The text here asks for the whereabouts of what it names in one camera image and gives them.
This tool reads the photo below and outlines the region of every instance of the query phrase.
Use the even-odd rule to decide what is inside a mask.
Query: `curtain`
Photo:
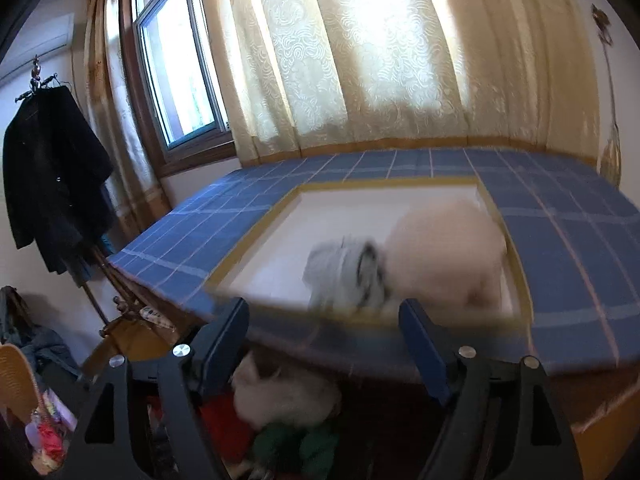
[[[572,0],[203,0],[244,164],[511,145],[595,160],[595,68]]]
[[[84,67],[90,124],[115,167],[107,190],[120,227],[133,239],[171,208],[138,137],[122,63],[118,0],[89,0]]]

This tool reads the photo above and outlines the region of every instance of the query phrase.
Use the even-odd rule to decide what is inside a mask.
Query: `red cloth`
[[[233,392],[214,397],[203,404],[200,416],[220,458],[232,464],[242,462],[255,433],[251,426],[238,417]]]
[[[38,433],[42,442],[44,452],[58,462],[62,463],[65,459],[65,449],[63,448],[62,437],[49,424],[43,423],[38,426]]]

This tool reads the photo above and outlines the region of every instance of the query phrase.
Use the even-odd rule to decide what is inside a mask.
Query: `black coat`
[[[4,135],[6,208],[18,249],[36,241],[62,273],[114,221],[109,155],[65,86],[27,98]]]

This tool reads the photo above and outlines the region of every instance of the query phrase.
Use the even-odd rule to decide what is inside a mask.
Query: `window sill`
[[[194,170],[199,166],[211,164],[212,162],[219,162],[220,160],[225,160],[234,156],[236,156],[236,146],[231,140],[224,144],[219,144],[191,155],[182,156],[176,160],[169,160],[157,168],[156,173],[158,178],[164,178],[183,171]]]

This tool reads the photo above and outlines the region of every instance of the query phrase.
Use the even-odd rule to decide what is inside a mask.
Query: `coat rack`
[[[37,92],[39,92],[40,89],[42,88],[48,88],[49,83],[51,83],[53,80],[56,80],[56,81],[58,80],[58,74],[54,73],[53,75],[47,77],[44,81],[41,81],[40,72],[42,68],[40,67],[40,57],[36,55],[33,58],[32,63],[33,63],[33,67],[31,69],[31,81],[30,81],[31,89],[19,95],[17,98],[15,98],[16,103],[18,101],[22,101],[23,99],[31,97],[34,94],[37,94]],[[116,308],[122,314],[120,317],[114,319],[113,321],[109,321],[109,319],[105,316],[104,311],[100,307],[100,304],[95,299],[95,296],[92,290],[89,288],[89,285],[87,284],[87,282],[82,282],[82,285],[81,285],[82,290],[84,290],[84,293],[89,299],[89,302],[94,308],[96,314],[100,317],[100,319],[104,323],[104,327],[100,330],[100,336],[102,336],[103,338],[106,338],[108,335],[111,334],[113,329],[119,324],[121,320],[127,319],[127,320],[141,320],[159,338],[164,340],[165,338],[158,332],[158,330],[156,329],[156,326],[153,323],[149,322],[148,320],[144,319],[140,315],[140,310],[146,306],[145,301],[143,301],[139,295],[135,294],[127,286],[127,284],[123,282],[115,272],[113,272],[113,270],[109,266],[109,263],[107,262],[107,259],[104,257],[104,254],[102,254],[102,252],[97,247],[94,246],[91,248],[91,254],[94,257],[98,265],[98,268],[100,269],[100,272],[104,275],[105,278],[107,278],[107,280],[109,280],[111,285],[113,285],[113,288],[119,294],[119,296],[115,296],[113,298],[113,303],[115,303]],[[118,346],[117,341],[113,337],[111,338],[111,343],[113,344],[114,348],[119,354],[123,354],[122,349]]]
[[[24,94],[18,95],[18,97],[15,98],[16,103],[18,101],[22,101],[23,99],[26,99],[27,97],[31,97],[38,90],[40,90],[40,88],[46,88],[49,85],[49,83],[51,83],[54,79],[56,81],[58,80],[58,73],[54,72],[53,75],[50,75],[44,81],[41,82],[40,71],[42,69],[40,67],[40,57],[37,54],[33,58],[32,63],[33,63],[33,68],[31,69],[31,81],[30,81],[31,90],[29,90],[28,92],[25,92]]]

